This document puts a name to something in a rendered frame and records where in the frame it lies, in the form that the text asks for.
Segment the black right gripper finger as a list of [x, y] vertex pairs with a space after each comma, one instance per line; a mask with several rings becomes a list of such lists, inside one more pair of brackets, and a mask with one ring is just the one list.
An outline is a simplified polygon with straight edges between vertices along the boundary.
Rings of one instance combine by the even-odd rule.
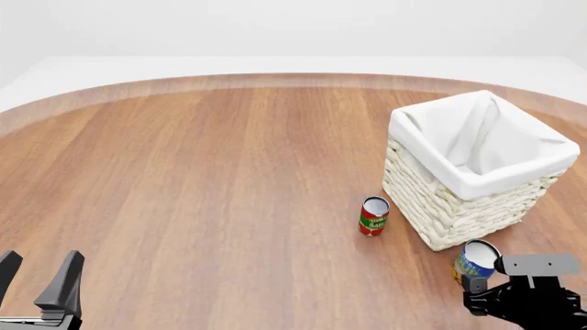
[[481, 293], [487, 290], [487, 280], [484, 277], [462, 276], [461, 286], [465, 292]]

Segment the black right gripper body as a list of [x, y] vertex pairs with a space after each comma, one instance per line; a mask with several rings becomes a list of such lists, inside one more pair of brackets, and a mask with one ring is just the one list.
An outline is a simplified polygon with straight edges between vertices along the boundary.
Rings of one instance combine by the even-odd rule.
[[465, 291], [463, 304], [473, 314], [502, 320], [587, 320], [578, 293], [559, 285], [506, 283], [486, 291]]

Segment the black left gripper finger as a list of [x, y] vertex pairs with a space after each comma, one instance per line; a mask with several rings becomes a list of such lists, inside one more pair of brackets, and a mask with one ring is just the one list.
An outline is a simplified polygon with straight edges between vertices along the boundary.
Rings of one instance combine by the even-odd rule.
[[50, 284], [34, 301], [41, 310], [41, 318], [63, 318], [74, 315], [82, 318], [81, 281], [85, 257], [72, 250]]
[[8, 250], [0, 256], [0, 305], [22, 264], [22, 260], [23, 258], [13, 250]]

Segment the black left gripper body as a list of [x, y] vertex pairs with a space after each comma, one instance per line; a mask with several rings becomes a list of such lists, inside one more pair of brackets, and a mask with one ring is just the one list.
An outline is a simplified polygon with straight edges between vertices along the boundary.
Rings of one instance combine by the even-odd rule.
[[82, 320], [74, 315], [64, 315], [60, 320], [42, 318], [0, 318], [0, 330], [79, 330]]

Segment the blue alphabet soup tin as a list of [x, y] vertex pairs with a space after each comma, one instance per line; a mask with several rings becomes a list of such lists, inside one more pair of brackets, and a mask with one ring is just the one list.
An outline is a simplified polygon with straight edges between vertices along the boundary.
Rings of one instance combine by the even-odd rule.
[[464, 277], [488, 280], [495, 272], [494, 262], [501, 257], [499, 250], [488, 241], [479, 238], [467, 241], [452, 265], [452, 275], [462, 284]]

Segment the white wicker basket with cloth lining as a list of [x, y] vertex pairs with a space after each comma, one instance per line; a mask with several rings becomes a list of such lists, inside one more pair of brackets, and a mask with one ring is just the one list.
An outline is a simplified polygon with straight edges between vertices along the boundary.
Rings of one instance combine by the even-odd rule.
[[382, 187], [439, 251], [520, 222], [579, 154], [503, 98], [462, 93], [392, 111]]

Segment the red tomato sauce tin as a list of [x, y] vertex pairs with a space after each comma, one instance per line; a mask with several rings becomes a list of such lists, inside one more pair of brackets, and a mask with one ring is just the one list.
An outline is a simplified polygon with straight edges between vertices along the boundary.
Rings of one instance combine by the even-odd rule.
[[390, 205], [383, 197], [367, 197], [361, 206], [359, 231], [368, 237], [379, 236], [385, 228]]

